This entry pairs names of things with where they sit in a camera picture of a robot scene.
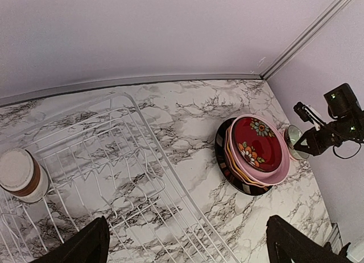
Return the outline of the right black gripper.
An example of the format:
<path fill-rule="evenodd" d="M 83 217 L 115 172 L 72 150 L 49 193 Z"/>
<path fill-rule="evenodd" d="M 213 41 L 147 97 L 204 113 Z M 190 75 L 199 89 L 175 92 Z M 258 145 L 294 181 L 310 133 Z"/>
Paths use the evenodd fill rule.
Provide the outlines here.
<path fill-rule="evenodd" d="M 363 144 L 362 120 L 346 116 L 325 123 L 317 116 L 311 115 L 311 118 L 320 126 L 320 129 L 311 128 L 300 132 L 293 144 L 295 151 L 318 156 L 330 147 L 340 147 L 346 141 L 355 142 L 360 146 Z"/>

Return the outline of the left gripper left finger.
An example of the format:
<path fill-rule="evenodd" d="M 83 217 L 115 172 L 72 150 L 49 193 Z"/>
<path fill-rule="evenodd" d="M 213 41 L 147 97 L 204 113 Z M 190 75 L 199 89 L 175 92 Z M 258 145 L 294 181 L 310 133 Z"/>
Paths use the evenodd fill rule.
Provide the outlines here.
<path fill-rule="evenodd" d="M 106 218 L 102 216 L 34 262 L 106 262 L 109 244 L 109 226 Z"/>

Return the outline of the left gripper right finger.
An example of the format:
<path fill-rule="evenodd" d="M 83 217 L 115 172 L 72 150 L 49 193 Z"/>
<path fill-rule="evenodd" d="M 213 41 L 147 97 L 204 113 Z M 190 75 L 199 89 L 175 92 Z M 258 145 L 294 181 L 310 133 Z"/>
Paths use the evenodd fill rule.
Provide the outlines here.
<path fill-rule="evenodd" d="M 306 237 L 278 215 L 269 217 L 266 243 L 270 262 L 349 262 L 349 244 L 339 254 Z"/>

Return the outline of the pale green bowl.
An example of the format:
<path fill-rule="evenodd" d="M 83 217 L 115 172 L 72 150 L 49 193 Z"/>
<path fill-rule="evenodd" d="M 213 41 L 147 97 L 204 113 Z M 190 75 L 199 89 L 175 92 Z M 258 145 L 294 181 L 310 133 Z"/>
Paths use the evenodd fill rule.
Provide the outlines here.
<path fill-rule="evenodd" d="M 289 125 L 283 133 L 284 141 L 286 142 L 290 157 L 294 160 L 307 160 L 308 153 L 296 151 L 294 145 L 301 138 L 302 132 L 294 125 Z"/>

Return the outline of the pink plate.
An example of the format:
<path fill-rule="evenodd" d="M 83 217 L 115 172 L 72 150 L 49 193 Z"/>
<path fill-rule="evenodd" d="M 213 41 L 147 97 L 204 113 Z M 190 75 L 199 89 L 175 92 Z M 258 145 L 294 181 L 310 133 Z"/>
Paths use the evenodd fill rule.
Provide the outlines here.
<path fill-rule="evenodd" d="M 233 146 L 233 142 L 232 142 L 232 135 L 231 135 L 231 131 L 232 131 L 232 127 L 234 122 L 243 116 L 253 116 L 256 117 L 258 119 L 263 120 L 264 122 L 266 122 L 270 127 L 272 127 L 272 129 L 274 130 L 275 134 L 278 137 L 278 140 L 280 142 L 280 146 L 282 149 L 282 154 L 283 154 L 283 158 L 282 158 L 282 162 L 279 165 L 279 167 L 277 168 L 277 170 L 275 170 L 272 173 L 263 173 L 260 172 L 258 170 L 255 170 L 254 168 L 248 166 L 247 164 L 245 164 L 243 162 L 242 157 L 239 156 L 237 150 L 235 149 L 235 147 Z M 241 115 L 239 117 L 237 117 L 236 119 L 234 119 L 234 121 L 232 122 L 231 126 L 230 126 L 230 134 L 229 134 L 229 145 L 230 145 L 230 149 L 232 151 L 234 160 L 236 161 L 238 167 L 244 171 L 244 173 L 251 178 L 253 181 L 258 182 L 262 185 L 265 186 L 272 186 L 272 185 L 278 185 L 280 183 L 282 183 L 285 178 L 288 175 L 289 172 L 289 165 L 290 165 L 290 160 L 289 160 L 289 153 L 288 153 L 288 148 L 283 140 L 282 135 L 279 133 L 279 131 L 276 129 L 276 127 L 271 124 L 269 121 L 256 116 L 256 115 L 251 115 L 251 114 L 246 114 L 246 115 Z"/>

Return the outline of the dark brown plate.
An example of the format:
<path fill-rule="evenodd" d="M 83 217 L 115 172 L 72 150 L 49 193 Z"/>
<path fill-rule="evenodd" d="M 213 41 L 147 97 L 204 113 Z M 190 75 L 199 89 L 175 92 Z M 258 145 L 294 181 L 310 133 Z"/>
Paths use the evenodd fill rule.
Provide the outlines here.
<path fill-rule="evenodd" d="M 243 162 L 263 173 L 272 173 L 282 162 L 283 154 L 272 127 L 253 116 L 238 118 L 231 131 L 233 146 Z"/>

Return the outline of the black striped plate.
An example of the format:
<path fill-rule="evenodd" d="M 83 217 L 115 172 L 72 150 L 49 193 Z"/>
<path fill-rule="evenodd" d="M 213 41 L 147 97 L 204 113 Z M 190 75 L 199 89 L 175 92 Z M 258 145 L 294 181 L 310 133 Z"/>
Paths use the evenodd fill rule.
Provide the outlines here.
<path fill-rule="evenodd" d="M 239 192 L 244 193 L 249 196 L 260 196 L 272 189 L 272 186 L 266 187 L 258 187 L 251 183 L 246 184 L 243 180 L 239 179 L 233 174 L 232 168 L 228 166 L 228 162 L 225 158 L 225 137 L 226 130 L 235 118 L 230 118 L 224 121 L 218 128 L 215 139 L 214 139 L 214 151 L 217 160 L 218 167 L 223 174 L 223 176 L 227 179 L 227 181 L 236 188 Z"/>

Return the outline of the yellow polka dot plate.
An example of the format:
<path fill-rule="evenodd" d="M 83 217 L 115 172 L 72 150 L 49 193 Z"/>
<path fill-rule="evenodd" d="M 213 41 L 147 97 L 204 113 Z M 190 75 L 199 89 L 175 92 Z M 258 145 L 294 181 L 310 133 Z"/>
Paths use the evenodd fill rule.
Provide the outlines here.
<path fill-rule="evenodd" d="M 260 184 L 260 183 L 258 183 L 258 182 L 255 182 L 255 185 L 253 185 L 253 186 L 260 187 L 260 188 L 265 188 L 265 186 L 264 186 L 264 185 L 262 185 L 262 184 Z"/>

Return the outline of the brown and white cup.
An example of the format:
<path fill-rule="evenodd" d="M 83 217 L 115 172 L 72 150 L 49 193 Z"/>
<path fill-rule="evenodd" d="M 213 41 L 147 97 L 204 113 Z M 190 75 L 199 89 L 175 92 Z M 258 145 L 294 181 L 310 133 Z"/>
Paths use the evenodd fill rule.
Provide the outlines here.
<path fill-rule="evenodd" d="M 22 148 L 1 154 L 1 188 L 25 203 L 37 203 L 49 189 L 46 170 Z"/>

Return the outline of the maroon polka dot plate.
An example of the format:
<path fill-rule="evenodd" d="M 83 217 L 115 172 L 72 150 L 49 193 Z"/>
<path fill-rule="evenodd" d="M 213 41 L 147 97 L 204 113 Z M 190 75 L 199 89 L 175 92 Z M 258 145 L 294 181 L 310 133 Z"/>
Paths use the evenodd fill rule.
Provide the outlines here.
<path fill-rule="evenodd" d="M 234 160 L 231 156 L 231 150 L 229 149 L 229 128 L 225 131 L 225 142 L 224 142 L 224 151 L 225 151 L 225 158 L 227 159 L 227 164 L 229 165 L 229 169 L 231 170 L 232 174 L 242 182 L 244 182 L 247 185 L 255 185 L 255 182 L 253 182 L 251 179 L 249 179 L 248 176 L 244 175 L 240 168 L 237 168 L 234 164 Z"/>

